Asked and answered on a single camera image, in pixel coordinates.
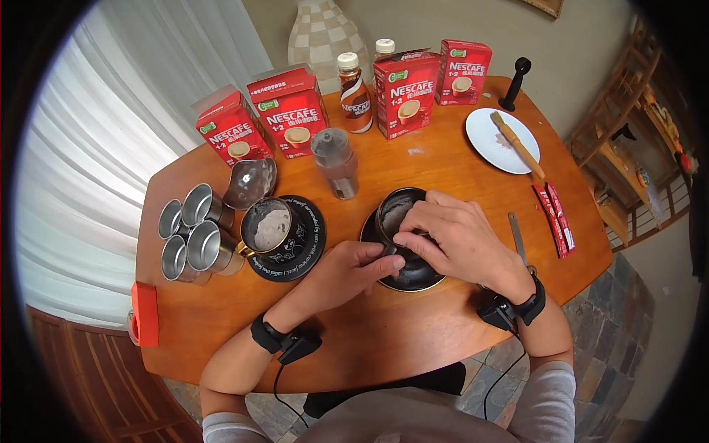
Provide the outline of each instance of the powder spill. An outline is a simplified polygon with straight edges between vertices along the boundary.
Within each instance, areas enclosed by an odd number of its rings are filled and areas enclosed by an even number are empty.
[[[510,144],[510,140],[507,140],[507,137],[505,137],[503,133],[497,134],[497,144],[509,150],[514,149],[514,147]]]
[[[398,232],[399,225],[403,222],[404,217],[409,209],[413,207],[413,202],[406,199],[397,203],[388,213],[384,215],[384,220],[381,222],[384,225],[384,231],[390,237]]]
[[[274,209],[259,221],[254,244],[259,251],[275,247],[286,235],[290,226],[290,214],[286,209]]]

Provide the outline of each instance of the hand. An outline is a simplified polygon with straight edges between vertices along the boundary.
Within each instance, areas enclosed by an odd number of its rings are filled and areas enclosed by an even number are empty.
[[[438,247],[411,231],[428,232]],[[480,205],[440,191],[426,193],[401,222],[395,243],[411,249],[439,274],[481,284],[514,304],[534,292],[534,280],[522,258],[495,236]]]
[[[383,251],[381,243],[341,242],[268,311],[264,321],[288,332],[311,315],[343,305],[360,293],[371,294],[377,280],[398,276],[406,264],[401,255],[379,258]]]

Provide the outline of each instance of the red sachet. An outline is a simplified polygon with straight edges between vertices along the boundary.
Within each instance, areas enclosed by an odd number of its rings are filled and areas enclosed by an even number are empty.
[[[552,200],[552,205],[557,211],[557,220],[562,227],[562,232],[564,233],[564,240],[566,240],[566,248],[569,250],[569,254],[576,250],[576,244],[574,243],[574,236],[571,234],[571,228],[569,228],[569,221],[564,215],[564,209],[562,208],[562,202],[559,200],[559,194],[552,182],[547,182],[547,192]]]
[[[559,258],[563,259],[569,255],[569,250],[566,248],[564,235],[562,234],[562,227],[559,225],[559,220],[554,212],[554,206],[549,199],[549,194],[547,194],[545,189],[538,184],[532,185],[532,188],[534,188],[537,193],[537,197],[539,197],[539,201],[542,202],[542,206],[544,206],[544,210],[547,213],[547,219],[549,220],[549,225],[552,229],[552,233],[554,234],[554,242],[557,245],[557,253],[559,254]]]

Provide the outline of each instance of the white curtain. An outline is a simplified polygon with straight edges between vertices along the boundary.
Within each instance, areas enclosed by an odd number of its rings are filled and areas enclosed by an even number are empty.
[[[240,0],[105,0],[49,73],[17,176],[25,302],[125,327],[150,177],[203,142],[190,105],[272,69]]]

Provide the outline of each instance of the wooden table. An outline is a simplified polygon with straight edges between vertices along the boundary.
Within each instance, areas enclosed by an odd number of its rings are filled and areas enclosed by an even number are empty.
[[[502,242],[514,249],[507,214],[517,213],[527,258],[548,294],[566,303],[610,266],[612,254],[603,223],[579,169],[559,136],[531,100],[520,92],[514,115],[532,131],[541,166],[564,204],[576,240],[576,252],[557,258],[554,239],[531,185],[533,177],[502,172],[486,162],[464,136],[463,122],[476,107],[499,108],[510,84],[488,77],[478,106],[434,106],[431,124],[386,141],[372,128],[350,135],[359,157],[359,193],[341,201],[331,195],[312,157],[286,160],[277,154],[275,195],[298,194],[322,211],[327,246],[358,240],[367,216],[391,191],[404,186],[439,189],[482,206]],[[324,97],[330,124],[342,126],[338,94]],[[209,183],[218,194],[230,170],[208,145],[180,157],[154,175],[147,188],[138,237],[135,277],[157,287],[160,342],[144,347],[145,368],[161,376],[198,383],[209,357],[236,332],[248,326],[297,282],[261,279],[248,265],[233,276],[213,275],[203,287],[166,281],[160,272],[164,242],[157,219],[171,198],[183,200],[196,184]],[[242,213],[233,234],[238,236]],[[372,297],[358,297],[321,314],[322,347],[289,365],[279,380],[281,392],[316,392],[355,388],[422,374],[493,346],[510,335],[483,323],[475,313],[477,286],[446,278],[434,288],[402,293],[375,285]],[[270,391],[277,371],[272,362],[256,391]]]

